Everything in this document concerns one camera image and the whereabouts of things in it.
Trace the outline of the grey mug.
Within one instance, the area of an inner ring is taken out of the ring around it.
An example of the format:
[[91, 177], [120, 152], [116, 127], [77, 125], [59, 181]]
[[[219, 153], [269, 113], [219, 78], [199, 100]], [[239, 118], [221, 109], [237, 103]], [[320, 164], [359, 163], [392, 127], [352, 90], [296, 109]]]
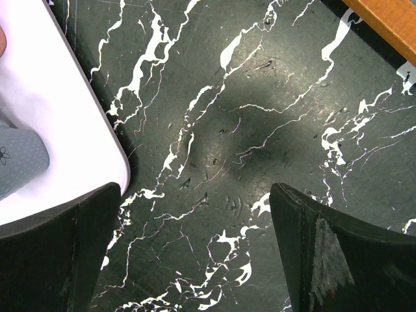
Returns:
[[15, 193], [49, 167], [47, 148], [34, 131], [1, 122], [1, 199]]

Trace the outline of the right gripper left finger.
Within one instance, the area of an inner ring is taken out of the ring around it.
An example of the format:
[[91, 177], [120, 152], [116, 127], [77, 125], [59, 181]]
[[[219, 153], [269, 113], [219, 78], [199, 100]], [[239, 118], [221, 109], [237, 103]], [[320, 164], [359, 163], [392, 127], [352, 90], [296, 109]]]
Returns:
[[112, 238], [120, 186], [1, 226], [2, 311], [88, 311]]

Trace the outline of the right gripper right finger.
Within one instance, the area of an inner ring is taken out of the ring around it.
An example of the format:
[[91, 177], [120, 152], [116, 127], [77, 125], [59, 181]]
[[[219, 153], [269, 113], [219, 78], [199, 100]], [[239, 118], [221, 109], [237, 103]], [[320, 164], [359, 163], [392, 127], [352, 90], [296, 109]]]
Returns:
[[272, 185], [269, 202], [294, 311], [415, 310], [415, 237], [285, 183]]

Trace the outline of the pink mug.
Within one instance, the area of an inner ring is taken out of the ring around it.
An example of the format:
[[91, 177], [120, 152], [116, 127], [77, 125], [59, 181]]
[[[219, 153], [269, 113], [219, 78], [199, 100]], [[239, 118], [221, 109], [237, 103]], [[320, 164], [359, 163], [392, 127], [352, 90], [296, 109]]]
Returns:
[[7, 39], [6, 39], [3, 29], [0, 27], [0, 57], [5, 52], [6, 46], [7, 46]]

